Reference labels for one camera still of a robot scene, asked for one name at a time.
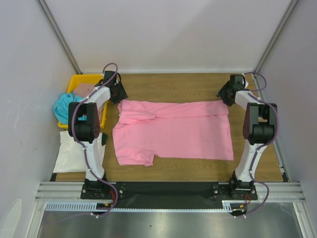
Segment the pink t shirt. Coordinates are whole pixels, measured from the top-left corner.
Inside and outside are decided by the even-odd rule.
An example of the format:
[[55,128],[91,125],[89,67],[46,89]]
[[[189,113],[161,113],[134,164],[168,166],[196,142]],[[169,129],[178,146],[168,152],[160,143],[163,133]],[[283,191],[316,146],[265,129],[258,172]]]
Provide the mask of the pink t shirt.
[[123,100],[112,130],[121,166],[152,166],[154,157],[234,159],[228,107],[222,101],[154,103]]

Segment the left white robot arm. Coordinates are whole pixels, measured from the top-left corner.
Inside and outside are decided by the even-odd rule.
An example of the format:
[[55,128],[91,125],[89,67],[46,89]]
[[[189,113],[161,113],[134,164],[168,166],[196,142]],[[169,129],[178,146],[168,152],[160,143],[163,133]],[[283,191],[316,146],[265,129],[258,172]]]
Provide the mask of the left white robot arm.
[[117,198],[117,190],[107,181],[99,153],[99,108],[107,101],[117,104],[126,98],[121,75],[117,71],[104,70],[92,92],[80,102],[71,102],[68,106],[68,133],[80,146],[86,165],[81,199],[106,199],[109,194],[112,200]]

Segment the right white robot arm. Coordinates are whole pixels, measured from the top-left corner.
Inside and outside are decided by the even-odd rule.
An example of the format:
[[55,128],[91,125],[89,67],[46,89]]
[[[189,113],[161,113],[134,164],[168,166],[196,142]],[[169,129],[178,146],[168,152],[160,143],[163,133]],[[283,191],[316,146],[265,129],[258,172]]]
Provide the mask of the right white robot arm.
[[267,103],[255,96],[254,92],[248,89],[243,74],[230,75],[230,79],[216,96],[227,106],[237,104],[245,110],[242,129],[245,139],[244,151],[225,189],[230,198],[243,200],[251,194],[256,194],[254,186],[256,168],[264,150],[273,143],[278,134],[277,105]]

